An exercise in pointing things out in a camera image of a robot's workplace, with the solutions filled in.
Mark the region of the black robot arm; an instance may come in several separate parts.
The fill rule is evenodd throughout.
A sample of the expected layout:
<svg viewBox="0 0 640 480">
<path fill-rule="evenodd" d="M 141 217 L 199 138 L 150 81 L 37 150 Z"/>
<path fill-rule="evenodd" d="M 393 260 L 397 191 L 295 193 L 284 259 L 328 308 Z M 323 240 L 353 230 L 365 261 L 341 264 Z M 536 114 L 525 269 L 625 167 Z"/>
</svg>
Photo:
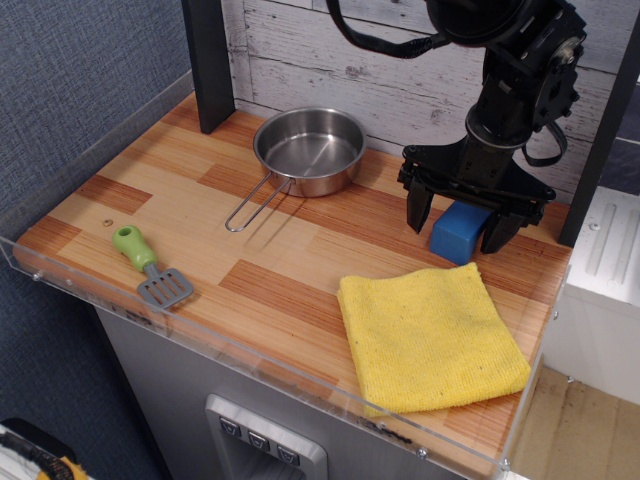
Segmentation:
<svg viewBox="0 0 640 480">
<path fill-rule="evenodd" d="M 440 39 L 484 49 L 482 90 L 463 139 L 404 148 L 407 223 L 420 232 L 437 195 L 477 206 L 490 214 L 481 250 L 496 253 L 556 198 L 513 156 L 542 129 L 566 152 L 557 120 L 579 98 L 585 22 L 566 1 L 430 1 L 427 11 Z"/>
</svg>

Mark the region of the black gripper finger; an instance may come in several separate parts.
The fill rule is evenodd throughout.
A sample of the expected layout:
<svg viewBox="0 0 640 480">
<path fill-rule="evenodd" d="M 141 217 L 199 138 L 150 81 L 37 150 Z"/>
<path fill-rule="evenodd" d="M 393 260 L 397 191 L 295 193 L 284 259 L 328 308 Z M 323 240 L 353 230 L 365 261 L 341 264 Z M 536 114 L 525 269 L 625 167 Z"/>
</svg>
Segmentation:
<svg viewBox="0 0 640 480">
<path fill-rule="evenodd" d="M 407 195 L 407 223 L 419 234 L 431 211 L 435 193 L 428 180 L 423 176 L 415 176 L 409 183 Z"/>
<path fill-rule="evenodd" d="M 526 209 L 492 212 L 484 230 L 481 252 L 483 254 L 499 252 L 521 228 L 528 225 L 529 217 L 529 211 Z"/>
</svg>

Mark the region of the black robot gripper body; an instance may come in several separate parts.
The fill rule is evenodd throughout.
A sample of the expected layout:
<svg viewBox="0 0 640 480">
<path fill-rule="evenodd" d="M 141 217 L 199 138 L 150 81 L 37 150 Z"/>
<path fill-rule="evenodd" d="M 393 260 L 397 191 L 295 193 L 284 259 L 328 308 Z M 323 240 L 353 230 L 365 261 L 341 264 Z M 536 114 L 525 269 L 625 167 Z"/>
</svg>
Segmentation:
<svg viewBox="0 0 640 480">
<path fill-rule="evenodd" d="M 513 157 L 525 151 L 530 131 L 500 137 L 484 127 L 467 127 L 466 136 L 448 145 L 409 145 L 398 181 L 407 191 L 415 176 L 425 177 L 435 196 L 492 210 L 518 205 L 539 216 L 555 191 L 523 170 Z"/>
</svg>

